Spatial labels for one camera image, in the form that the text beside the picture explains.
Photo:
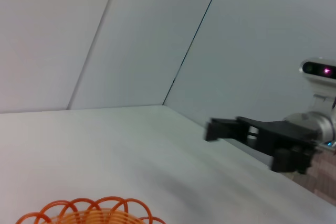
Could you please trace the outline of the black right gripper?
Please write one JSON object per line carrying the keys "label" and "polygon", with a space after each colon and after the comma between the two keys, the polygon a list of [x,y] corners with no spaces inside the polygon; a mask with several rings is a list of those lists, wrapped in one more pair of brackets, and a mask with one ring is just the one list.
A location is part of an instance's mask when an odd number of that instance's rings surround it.
{"label": "black right gripper", "polygon": [[307,173],[311,167],[312,150],[292,147],[296,145],[314,147],[314,140],[318,137],[317,130],[307,129],[285,120],[262,122],[244,117],[238,117],[237,120],[211,119],[206,126],[205,141],[234,139],[246,143],[250,127],[256,128],[257,133],[255,139],[248,142],[249,147],[273,156],[271,164],[273,172]]}

